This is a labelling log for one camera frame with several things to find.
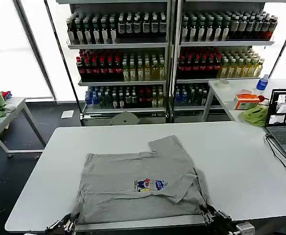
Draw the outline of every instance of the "laptop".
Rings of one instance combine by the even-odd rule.
[[[272,91],[265,128],[286,153],[286,89]]]

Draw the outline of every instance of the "shelf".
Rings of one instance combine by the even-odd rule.
[[[125,82],[125,81],[103,81],[103,82],[82,82],[79,81],[79,86],[88,87],[88,86],[134,86],[134,85],[165,85],[166,81],[134,81],[134,82]]]
[[[59,4],[167,2],[168,0],[56,0]]]
[[[68,44],[69,49],[117,49],[117,48],[162,48],[167,47],[166,37],[118,38],[116,44]]]
[[[205,106],[182,106],[174,107],[174,111],[196,111],[204,110]],[[221,105],[211,106],[210,109],[223,109]]]
[[[271,46],[273,41],[217,41],[217,42],[182,42],[181,47],[241,47],[241,46]]]
[[[217,1],[217,2],[286,2],[286,0],[186,0],[186,1]]]
[[[220,78],[204,78],[204,79],[177,79],[177,84],[187,84],[187,83],[208,83],[208,81],[217,81]],[[239,79],[259,79],[258,77],[233,77],[233,78],[222,78],[225,80],[239,80]]]

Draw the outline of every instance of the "small white object on floor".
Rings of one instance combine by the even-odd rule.
[[[73,117],[73,113],[74,113],[74,110],[66,110],[61,115],[61,119],[63,119],[63,118],[71,118],[71,117]]]

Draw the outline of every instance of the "bottle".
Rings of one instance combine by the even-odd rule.
[[[237,32],[237,35],[236,35],[236,39],[238,39],[238,40],[243,39],[244,34],[245,34],[246,26],[247,26],[247,16],[244,16],[242,18],[242,20],[240,21],[240,24],[239,24],[239,27],[238,27],[238,30],[237,30],[238,32]]]
[[[193,16],[192,17],[192,26],[190,27],[190,42],[195,41],[195,36],[196,36],[196,32],[197,32],[197,17]]]
[[[252,31],[251,39],[258,39],[260,30],[263,26],[263,17],[259,16],[258,20],[255,22],[254,30]]]
[[[269,29],[265,35],[266,40],[268,40],[268,41],[271,40],[272,34],[273,34],[277,24],[278,24],[278,18],[277,17],[275,17],[273,19],[271,18]]]
[[[73,26],[72,26],[72,19],[68,18],[66,20],[66,24],[68,26],[67,33],[68,33],[68,37],[69,37],[70,43],[71,43],[71,45],[74,45],[75,44],[75,38],[74,38],[74,29],[73,29]]]
[[[268,86],[268,83],[269,83],[269,75],[265,74],[263,78],[259,79],[254,93],[262,94],[266,89],[266,87]]]
[[[112,93],[112,105],[114,109],[118,108],[118,100],[117,100],[117,94]]]
[[[233,72],[235,69],[235,63],[236,63],[236,59],[231,59],[231,63],[228,66],[228,70],[226,71],[226,74],[225,74],[226,78],[231,78],[233,76]]]
[[[93,22],[93,35],[94,35],[94,39],[95,39],[95,43],[96,44],[100,44],[100,37],[99,37],[99,31],[98,31],[98,20],[96,17],[93,18],[92,20]]]
[[[199,22],[198,37],[197,37],[198,42],[202,42],[204,33],[205,33],[205,18],[201,17]]]
[[[206,37],[205,37],[206,42],[209,42],[212,39],[212,32],[213,32],[212,24],[213,24],[214,17],[209,16],[208,20],[209,21],[208,21],[208,25],[206,28]]]
[[[263,69],[264,59],[260,59],[254,77],[259,77]]]
[[[233,72],[233,76],[234,78],[238,78],[240,77],[240,73],[242,72],[242,68],[243,68],[243,63],[244,63],[244,59],[239,59],[238,60],[238,64],[237,66],[235,67],[235,70]]]
[[[223,24],[223,31],[222,31],[222,36],[221,36],[221,41],[226,41],[227,40],[227,35],[229,33],[229,26],[230,26],[230,20],[231,17],[225,17],[225,21]]]
[[[142,28],[141,28],[141,21],[139,20],[138,17],[134,17],[134,35],[138,36],[140,35],[140,33],[142,32]]]
[[[128,35],[132,35],[133,34],[133,25],[132,25],[132,16],[128,15],[127,17],[127,22],[126,22],[126,33]]]
[[[157,106],[158,106],[157,93],[153,92],[152,107],[157,108]]]
[[[268,16],[264,20],[264,23],[263,23],[262,28],[260,30],[260,34],[259,34],[258,39],[266,40],[266,35],[267,35],[268,30],[269,30],[270,23],[271,23],[270,22],[270,17]]]
[[[149,60],[145,60],[145,80],[150,81],[151,80],[151,68],[149,66]]]
[[[220,35],[221,35],[221,31],[222,31],[222,20],[223,18],[222,17],[217,17],[217,21],[216,21],[216,28],[215,28],[215,36],[214,36],[214,39],[213,41],[216,42],[216,41],[219,41],[220,40]]]
[[[249,71],[247,73],[247,77],[253,77],[255,74],[255,71],[257,69],[258,66],[258,59],[253,59],[252,63],[251,63],[251,67],[249,68]]]
[[[83,20],[83,24],[84,24],[84,35],[85,35],[85,40],[87,44],[92,44],[92,37],[91,37],[91,33],[90,33],[90,28],[89,28],[89,24],[88,24],[88,18]]]
[[[247,22],[245,32],[243,33],[243,39],[250,39],[252,37],[252,31],[255,27],[255,16],[250,17],[250,20]]]
[[[157,66],[157,61],[153,61],[153,66],[152,66],[152,74],[151,74],[151,80],[157,81],[160,78],[160,72]]]
[[[136,69],[135,69],[134,61],[130,62],[130,81],[131,82],[136,81]]]
[[[124,109],[123,93],[119,93],[119,103],[120,103],[120,109]]]
[[[167,34],[167,21],[166,21],[166,16],[162,15],[161,16],[161,21],[159,24],[159,31],[161,36],[166,36]]]
[[[236,16],[235,19],[232,20],[231,26],[230,26],[230,31],[229,31],[229,34],[228,34],[228,37],[227,37],[228,40],[235,39],[237,30],[238,30],[239,24],[240,24],[239,18],[240,18],[239,16]]]
[[[116,44],[117,43],[117,32],[115,29],[114,18],[110,17],[109,22],[110,22],[111,42],[112,42],[112,44]]]
[[[181,40],[182,42],[186,42],[187,41],[187,35],[188,35],[188,17],[184,16],[183,18],[183,26],[182,26],[182,37]]]
[[[159,32],[159,21],[157,20],[157,15],[154,15],[152,20],[152,33],[157,34],[158,32]]]
[[[143,62],[141,60],[138,61],[137,75],[138,75],[138,81],[144,81]]]
[[[251,59],[247,58],[246,59],[246,64],[243,66],[240,77],[247,77],[248,71],[250,69],[251,65]]]
[[[123,16],[119,17],[119,22],[118,22],[118,33],[120,36],[124,35],[126,33],[126,26],[123,21]]]
[[[125,82],[129,82],[130,81],[130,75],[129,75],[129,68],[127,65],[127,62],[123,61],[122,62],[122,66],[123,66],[123,78]]]
[[[106,18],[105,18],[105,16],[103,16],[100,21],[102,23],[102,37],[103,37],[104,44],[109,44],[108,31],[107,31],[107,25],[106,25]]]
[[[160,73],[160,80],[165,81],[166,80],[166,69],[164,67],[164,60],[160,60],[159,73]]]

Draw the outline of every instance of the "metal post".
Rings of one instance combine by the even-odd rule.
[[[30,27],[30,24],[29,24],[29,21],[27,20],[27,17],[26,17],[26,14],[25,14],[25,11],[24,11],[24,8],[23,8],[23,5],[21,3],[20,0],[12,0],[14,6],[15,6],[15,10],[19,16],[19,20],[23,26],[23,29],[24,29],[24,32],[25,32],[25,35],[26,35],[26,38],[30,44],[30,48],[32,49],[32,52],[33,52],[33,55],[41,69],[41,72],[42,72],[42,75],[43,75],[43,78],[45,79],[45,82],[49,88],[49,91],[50,93],[52,94],[53,98],[54,98],[54,101],[57,101],[56,99],[56,95],[54,93],[54,90],[53,90],[53,87],[50,83],[50,80],[49,80],[49,77],[48,77],[48,73],[47,73],[47,70],[45,68],[45,65],[44,65],[44,62],[43,62],[43,59],[42,59],[42,56],[41,56],[41,53],[40,53],[40,50],[36,44],[36,41],[35,41],[35,38],[34,38],[34,35],[33,35],[33,32],[32,32],[32,29]]]
[[[61,48],[60,42],[59,42],[59,38],[58,38],[57,31],[56,31],[56,28],[55,28],[55,25],[54,25],[54,22],[53,22],[53,18],[51,16],[51,13],[50,13],[50,10],[49,10],[49,6],[48,6],[48,3],[47,3],[47,0],[44,0],[44,3],[45,3],[45,6],[46,6],[46,10],[47,10],[47,14],[48,14],[48,17],[49,17],[49,21],[50,21],[51,27],[53,28],[53,32],[54,32],[54,35],[55,35],[55,38],[56,38],[58,49],[59,49],[59,52],[61,54],[62,60],[64,62],[66,73],[68,75],[68,78],[69,78],[69,81],[70,81],[70,84],[71,84],[71,87],[72,87],[72,90],[73,90],[73,93],[74,93],[74,96],[75,96],[76,103],[77,103],[77,105],[79,107],[80,113],[82,114],[83,112],[82,112],[82,109],[81,109],[81,106],[80,106],[80,102],[79,102],[78,96],[76,94],[76,91],[75,91],[75,88],[74,88],[74,85],[73,85],[73,82],[72,82],[72,79],[71,79],[71,75],[70,75],[68,66],[66,64],[65,56],[64,56],[63,50]]]
[[[281,58],[281,56],[282,56],[282,54],[283,54],[283,51],[284,51],[285,47],[286,47],[286,40],[285,40],[285,42],[284,42],[284,44],[283,44],[283,46],[282,46],[282,49],[281,49],[281,51],[280,51],[280,54],[279,54],[277,60],[275,61],[275,64],[274,64],[274,66],[273,66],[273,69],[271,70],[271,73],[270,73],[270,75],[269,75],[269,78],[271,78],[271,76],[272,76],[272,74],[273,74],[273,72],[274,72],[276,66],[278,65],[278,62],[280,61],[280,58]]]

